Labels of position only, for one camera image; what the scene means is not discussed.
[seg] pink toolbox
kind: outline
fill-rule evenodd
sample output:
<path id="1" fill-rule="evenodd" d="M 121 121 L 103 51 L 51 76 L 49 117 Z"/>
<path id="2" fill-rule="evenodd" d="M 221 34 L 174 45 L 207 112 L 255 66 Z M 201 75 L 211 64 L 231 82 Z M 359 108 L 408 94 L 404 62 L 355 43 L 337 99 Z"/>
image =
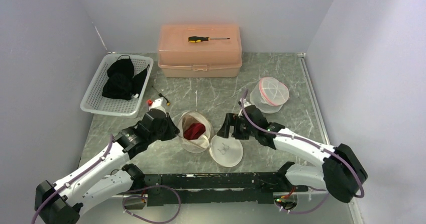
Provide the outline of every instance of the pink toolbox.
<path id="1" fill-rule="evenodd" d="M 192 36 L 209 40 L 191 43 L 188 38 Z M 166 77 L 236 77 L 242 65 L 237 25 L 166 25 L 161 28 L 158 66 Z"/>

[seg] red cloth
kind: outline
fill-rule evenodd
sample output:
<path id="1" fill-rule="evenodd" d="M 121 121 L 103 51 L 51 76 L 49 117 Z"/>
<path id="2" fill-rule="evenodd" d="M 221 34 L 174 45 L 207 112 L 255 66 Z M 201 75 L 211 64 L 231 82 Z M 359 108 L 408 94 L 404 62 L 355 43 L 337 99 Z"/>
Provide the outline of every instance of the red cloth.
<path id="1" fill-rule="evenodd" d="M 201 123 L 193 123 L 187 130 L 183 132 L 183 136 L 187 140 L 196 140 L 205 132 L 205 126 Z"/>

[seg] pink rim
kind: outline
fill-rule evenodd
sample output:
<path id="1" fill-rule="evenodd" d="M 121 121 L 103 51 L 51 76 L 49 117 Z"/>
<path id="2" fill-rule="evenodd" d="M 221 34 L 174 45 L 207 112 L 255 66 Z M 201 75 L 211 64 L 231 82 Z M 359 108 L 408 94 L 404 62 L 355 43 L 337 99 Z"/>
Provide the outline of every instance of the pink rim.
<path id="1" fill-rule="evenodd" d="M 259 91 L 262 93 L 262 96 L 263 97 L 265 97 L 265 99 L 266 99 L 266 101 L 268 101 L 268 103 L 270 103 L 272 106 L 280 106 L 280 105 L 282 105 L 282 104 L 274 104 L 269 98 L 268 98 L 268 96 L 266 96 L 266 93 L 265 93 L 265 91 L 263 91 L 263 88 L 262 88 L 262 82 L 263 82 L 263 80 L 265 79 L 265 78 L 273 78 L 273 77 L 262 77 L 261 79 L 260 79 L 260 81 L 259 81 Z M 279 82 L 279 83 L 281 83 L 285 88 L 287 88 L 287 90 L 288 90 L 288 87 L 284 84 L 284 83 L 282 83 L 282 82 L 280 82 L 280 81 L 278 81 L 277 80 L 277 82 Z"/>

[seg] table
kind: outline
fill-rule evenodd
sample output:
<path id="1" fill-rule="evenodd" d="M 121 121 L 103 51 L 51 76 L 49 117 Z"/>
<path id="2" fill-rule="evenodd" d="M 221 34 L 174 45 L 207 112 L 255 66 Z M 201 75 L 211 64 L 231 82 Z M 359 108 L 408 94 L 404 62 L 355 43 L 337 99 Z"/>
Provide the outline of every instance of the table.
<path id="1" fill-rule="evenodd" d="M 239 111 L 238 100 L 244 90 L 253 89 L 262 77 L 270 76 L 288 87 L 290 99 L 278 113 L 265 115 L 268 121 L 283 124 L 295 133 L 326 143 L 326 135 L 313 104 L 314 96 L 307 84 L 306 70 L 296 53 L 243 53 L 243 66 L 234 78 L 166 78 L 158 68 L 155 53 L 141 55 L 154 59 L 143 102 L 158 97 L 151 87 L 155 86 L 170 100 L 171 105 L 166 110 L 175 123 L 184 111 L 196 110 L 211 122 L 217 132 L 226 113 Z M 144 105 L 135 119 L 94 115 L 80 166 L 108 144 L 109 134 L 116 135 L 121 129 L 134 125 L 146 111 Z M 241 142 L 243 158 L 232 168 L 217 164 L 209 151 L 190 153 L 176 140 L 154 142 L 130 162 L 146 174 L 274 172 L 287 161 L 306 164 L 290 153 L 261 146 L 254 138 Z"/>

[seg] screwdriver handle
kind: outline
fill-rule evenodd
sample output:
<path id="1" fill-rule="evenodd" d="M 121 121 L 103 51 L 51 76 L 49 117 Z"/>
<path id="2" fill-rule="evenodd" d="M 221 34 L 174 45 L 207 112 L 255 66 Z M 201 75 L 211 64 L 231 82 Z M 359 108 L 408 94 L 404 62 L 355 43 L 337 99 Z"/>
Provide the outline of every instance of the screwdriver handle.
<path id="1" fill-rule="evenodd" d="M 191 43 L 196 42 L 208 42 L 210 40 L 210 37 L 188 37 L 188 41 Z"/>

